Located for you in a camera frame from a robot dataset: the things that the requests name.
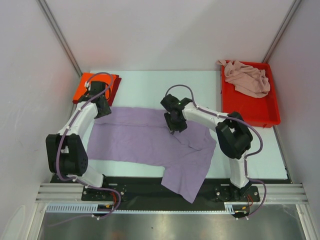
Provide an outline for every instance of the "red tray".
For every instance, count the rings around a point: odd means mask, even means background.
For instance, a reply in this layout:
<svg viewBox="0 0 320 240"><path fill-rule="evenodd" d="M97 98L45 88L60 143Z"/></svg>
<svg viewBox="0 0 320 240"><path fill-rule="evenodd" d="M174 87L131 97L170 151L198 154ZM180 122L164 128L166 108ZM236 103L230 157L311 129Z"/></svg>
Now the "red tray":
<svg viewBox="0 0 320 240"><path fill-rule="evenodd" d="M235 86L225 81L225 67L221 67L222 111L225 113L238 112L252 126L271 128L280 124L280 115L276 97L274 79L269 64L245 62L241 63L264 69L269 78L270 92L262 98L254 98L235 90Z"/></svg>

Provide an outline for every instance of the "lavender shirt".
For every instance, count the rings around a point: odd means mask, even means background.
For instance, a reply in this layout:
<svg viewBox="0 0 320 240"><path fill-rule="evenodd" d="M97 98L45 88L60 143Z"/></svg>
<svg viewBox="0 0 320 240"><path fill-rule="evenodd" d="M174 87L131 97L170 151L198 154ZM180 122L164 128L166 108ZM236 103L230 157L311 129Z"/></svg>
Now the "lavender shirt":
<svg viewBox="0 0 320 240"><path fill-rule="evenodd" d="M216 141L209 129L188 121L181 133L169 133L164 110L112 107L95 120L89 159L163 166L161 184L193 203L208 173Z"/></svg>

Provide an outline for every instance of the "metal frame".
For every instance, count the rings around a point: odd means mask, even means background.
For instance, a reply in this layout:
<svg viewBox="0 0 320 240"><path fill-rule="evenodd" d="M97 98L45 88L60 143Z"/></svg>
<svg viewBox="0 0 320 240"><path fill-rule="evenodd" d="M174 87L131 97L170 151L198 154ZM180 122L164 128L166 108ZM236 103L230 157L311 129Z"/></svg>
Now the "metal frame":
<svg viewBox="0 0 320 240"><path fill-rule="evenodd" d="M261 184L254 184L258 187L259 193L264 194L264 187ZM302 184L266 184L267 195L266 205L296 205L303 231L307 240L317 240L320 238L319 232L314 225L314 219L310 210L309 202ZM78 206L112 204L111 201L82 201L83 185L78 183L43 183L39 188L34 205L34 217L30 226L27 239L37 239L45 210L48 206L55 206L56 203L65 204L69 208L59 208L55 212L70 212L70 207L76 209L72 212L78 213ZM233 214L234 205L241 205L239 202L226 202L224 211L133 211L133 210L116 210L115 214Z"/></svg>
<svg viewBox="0 0 320 240"><path fill-rule="evenodd" d="M319 230L315 226L310 205L296 205L306 240L320 239Z"/></svg>
<svg viewBox="0 0 320 240"><path fill-rule="evenodd" d="M48 21L49 25L51 26L51 29L53 30L55 36L57 37L58 41L60 42L60 45L61 45L63 51L65 52L65 54L69 58L72 66L74 67L74 70L81 78L82 71L81 71L81 69L77 63L77 60L76 60L75 56L73 55L73 53L70 49L70 46L68 45L67 40L66 40L65 36L63 35L52 11L50 10L50 8L47 4L47 1L46 0L36 0L36 2L38 3L46 20Z"/></svg>
<svg viewBox="0 0 320 240"><path fill-rule="evenodd" d="M289 24L291 23L294 15L296 14L297 10L301 6L301 3L303 0L294 0L289 11L287 12L286 16L284 17L284 20L282 21L280 28L278 32L276 33L268 51L266 52L262 62L268 63L272 54L274 53L278 43L280 42L281 38L283 37L285 31L287 30Z"/></svg>
<svg viewBox="0 0 320 240"><path fill-rule="evenodd" d="M258 187L260 195L265 190L261 184L253 184ZM309 204L302 184L266 184L267 195L264 204ZM82 201L81 196L84 186L79 183L43 183L40 186L36 203L73 203L73 204L112 204L106 201ZM241 202L228 202L229 205L242 205Z"/></svg>

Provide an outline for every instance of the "purple cable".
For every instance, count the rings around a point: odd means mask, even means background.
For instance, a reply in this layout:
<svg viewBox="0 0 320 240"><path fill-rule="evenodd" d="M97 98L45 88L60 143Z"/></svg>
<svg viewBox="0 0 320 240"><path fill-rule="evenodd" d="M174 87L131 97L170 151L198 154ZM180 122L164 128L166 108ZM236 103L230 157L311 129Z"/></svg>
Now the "purple cable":
<svg viewBox="0 0 320 240"><path fill-rule="evenodd" d="M260 147L259 147L259 149L258 149L257 151L255 151L255 152L249 153L249 154L247 154L247 155L244 156L244 174L245 174L245 176L246 176L250 181L252 181L252 182L254 182L254 183L260 183L260 184L262 184L263 187L264 187L263 199L262 199L260 205L258 206L258 208L257 208L254 212L252 212L252 213L250 213L250 214L248 215L248 216L252 216L253 214L255 214L255 213L262 207L262 205L265 203L266 197L267 197L267 186L266 186L266 184L265 184L263 181L259 180L259 179L249 178L249 177L248 177L248 167L247 167L247 157L256 155L256 154L258 154L258 153L260 153L260 152L262 151L262 149L263 149L263 147L264 147L264 142L263 142L263 140L262 140L262 137L260 136L260 134L258 133L258 131L257 131L256 129L254 129L250 124L246 123L245 121L242 121L242 120L240 120L240 119L238 119L238 118L234 118L234 117L230 117L230 116L224 116L224 115L219 115L219 116L218 116L218 115L217 115L216 113L214 113L214 112L211 112L211 111L208 111L208 110L206 110L206 109L203 109L203 108L199 107L199 106L196 104L195 96L194 96L194 93L193 93L192 89L191 89L189 86L187 86L187 85L184 85L184 84L173 85L173 86L171 86L171 87L166 91L165 96L167 96L168 93L169 93L169 91L170 91L171 89L175 88L175 87L184 87L184 88L187 88L187 89L190 91L190 93L191 93L191 99L192 99L193 105L194 105L198 110L200 110L201 112L204 112L204 113L206 113L206 114L210 114L210 115L213 115L213 116L215 116L215 117L222 118L222 119L228 119L228 120L232 120L232 121L236 121L236 122L238 122L238 123L241 123L241 124L245 125L246 127L250 128L250 129L256 134L256 136L258 137L258 139L259 139L259 141L260 141Z"/></svg>
<svg viewBox="0 0 320 240"><path fill-rule="evenodd" d="M89 83L90 80L92 80L95 76L97 75L101 75L101 74L105 74L105 75L108 75L110 76L111 78L111 83L107 86L106 89L104 89L102 92L98 93L97 95L91 97L88 101L86 101L81 107L80 109L78 109L78 111L75 113L75 115L73 116L73 118L71 119L69 125L68 125L68 128L65 129L64 133L62 134L62 137L61 137L61 140L59 142L59 146L58 146L58 150L57 150L57 154L56 154L56 160L55 160L55 167L56 167L56 174L58 175L58 177L60 178L60 180L62 181L68 181L68 180L73 180L73 179L77 179L76 177L69 177L69 178L64 178L61 174L61 171L60 171L60 154L61 154L61 149L62 149L62 145L63 145L63 142L66 138L66 135L68 133L68 131L70 130L71 126L74 124L74 122L76 121L78 115L80 114L80 112L89 104L91 103L92 100L95 100L96 98L98 98L99 96L101 96L102 94L104 94L114 83L114 77L107 73L107 72L98 72L98 73L95 73L93 74L85 83ZM92 188L92 189L96 189L96 190L104 190L104 191L110 191L110 192L114 192L118 195L118 203L117 205L109 212L107 213L106 215L102 216L102 217L99 217L99 219L104 219L106 218L107 216L109 216L112 212L114 212L115 210L117 210L117 208L119 207L120 203L121 203L121 195L118 191L114 190L114 189L111 189L111 188L105 188L105 187L95 187L95 186L91 186L91 185L87 185L85 184L84 182L80 181L77 179L77 182L84 185L84 186L88 186L89 188ZM61 221L61 222L58 222L58 223L55 223L55 224L51 224L51 225L48 225L49 227L55 227L57 225L60 225L60 224L64 224L66 222L69 222L69 221L72 221L74 219L78 219L78 218L82 218L82 217L90 217L91 215L87 215L87 214L84 214L84 215L79 215L79 216L75 216L75 217L72 217L70 219L67 219L67 220L64 220L64 221Z"/></svg>

